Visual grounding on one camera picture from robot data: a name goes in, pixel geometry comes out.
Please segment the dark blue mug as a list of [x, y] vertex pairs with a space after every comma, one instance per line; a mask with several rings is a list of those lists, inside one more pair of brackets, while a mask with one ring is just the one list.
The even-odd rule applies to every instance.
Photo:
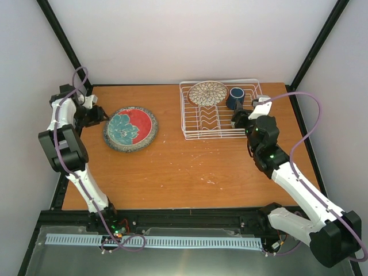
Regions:
[[226, 100], [226, 106], [228, 109], [234, 110], [236, 102], [244, 103], [245, 92], [242, 88], [233, 87], [229, 91], [229, 96]]

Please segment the black frame post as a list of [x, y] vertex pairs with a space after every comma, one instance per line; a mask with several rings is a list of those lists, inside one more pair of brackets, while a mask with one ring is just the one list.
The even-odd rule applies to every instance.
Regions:
[[326, 42], [329, 34], [332, 32], [334, 26], [338, 22], [340, 16], [347, 7], [349, 0], [338, 0], [336, 1], [334, 7], [332, 8], [330, 14], [328, 15], [323, 27], [319, 31], [314, 43], [312, 44], [308, 54], [306, 55], [304, 61], [302, 62], [300, 68], [298, 69], [295, 77], [293, 78], [291, 84], [289, 85], [289, 91], [296, 91], [302, 82], [304, 76], [310, 69], [313, 61], [320, 52], [322, 46]]
[[81, 63], [70, 44], [56, 14], [54, 13], [49, 1], [47, 0], [36, 0], [38, 6], [40, 7], [43, 15], [47, 19], [51, 29], [53, 30], [56, 38], [58, 39], [60, 45], [62, 46], [66, 56], [68, 57], [74, 70], [81, 66]]

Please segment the red and teal plate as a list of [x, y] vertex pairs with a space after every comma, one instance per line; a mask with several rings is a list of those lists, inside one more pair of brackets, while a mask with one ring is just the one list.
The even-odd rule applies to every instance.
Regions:
[[150, 110], [130, 106], [110, 116], [103, 129], [103, 139], [111, 149], [130, 153], [152, 144], [158, 130], [158, 120]]

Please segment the black frame post right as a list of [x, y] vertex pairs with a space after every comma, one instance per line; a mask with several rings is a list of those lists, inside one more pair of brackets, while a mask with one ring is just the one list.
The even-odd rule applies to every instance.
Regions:
[[320, 52], [322, 46], [326, 42], [329, 34], [332, 32], [334, 26], [338, 22], [340, 16], [347, 7], [349, 0], [338, 0], [336, 1], [334, 7], [332, 8], [330, 14], [328, 15], [323, 27], [319, 31], [314, 43], [312, 44], [308, 54], [306, 55], [304, 61], [302, 62], [300, 68], [298, 69], [295, 77], [293, 78], [291, 84], [289, 85], [289, 91], [296, 91], [302, 82], [304, 76], [310, 69], [313, 61]]

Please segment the floral patterned plate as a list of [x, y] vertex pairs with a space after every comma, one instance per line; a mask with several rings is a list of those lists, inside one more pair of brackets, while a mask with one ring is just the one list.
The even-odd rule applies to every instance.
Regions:
[[225, 101], [228, 93], [226, 85], [210, 80], [195, 84], [188, 91], [187, 98], [194, 106], [215, 106]]

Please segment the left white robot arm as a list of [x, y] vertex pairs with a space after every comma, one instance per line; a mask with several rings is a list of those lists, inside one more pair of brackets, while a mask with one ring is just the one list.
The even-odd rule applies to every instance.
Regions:
[[91, 127], [107, 121], [109, 116], [97, 105], [95, 95], [78, 95], [69, 84], [59, 87], [60, 93], [49, 101], [52, 118], [47, 130], [39, 133], [43, 151], [56, 172], [64, 173], [87, 203], [93, 220], [106, 231], [114, 231], [120, 221], [117, 212], [98, 187], [89, 169], [89, 156], [76, 128]]

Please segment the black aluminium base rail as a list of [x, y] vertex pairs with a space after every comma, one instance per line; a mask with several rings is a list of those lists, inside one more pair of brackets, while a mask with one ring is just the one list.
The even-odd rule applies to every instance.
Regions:
[[234, 230], [242, 235], [275, 236], [258, 208], [119, 210], [115, 218], [105, 216], [112, 231], [129, 227], [132, 233], [150, 228], [210, 228]]

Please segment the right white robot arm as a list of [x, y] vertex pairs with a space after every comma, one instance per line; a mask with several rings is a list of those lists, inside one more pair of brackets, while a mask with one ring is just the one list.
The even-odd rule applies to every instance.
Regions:
[[362, 249], [361, 218], [334, 204], [303, 176], [277, 143], [279, 129], [275, 117], [269, 116], [271, 102], [256, 103], [253, 110], [246, 110], [240, 101], [235, 101], [231, 123], [245, 130], [248, 153], [257, 168], [283, 188], [306, 214], [298, 216], [278, 204], [270, 204], [266, 220], [272, 228], [308, 246], [322, 265], [333, 267]]

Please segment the black frame post left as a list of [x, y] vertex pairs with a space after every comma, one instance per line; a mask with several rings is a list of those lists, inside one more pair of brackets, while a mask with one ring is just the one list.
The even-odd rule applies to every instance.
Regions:
[[58, 39], [60, 45], [62, 46], [66, 56], [68, 57], [74, 70], [81, 66], [81, 63], [70, 44], [56, 14], [54, 13], [49, 1], [47, 0], [36, 0], [38, 6], [40, 7], [43, 15], [47, 19], [51, 29], [53, 30], [56, 38]]

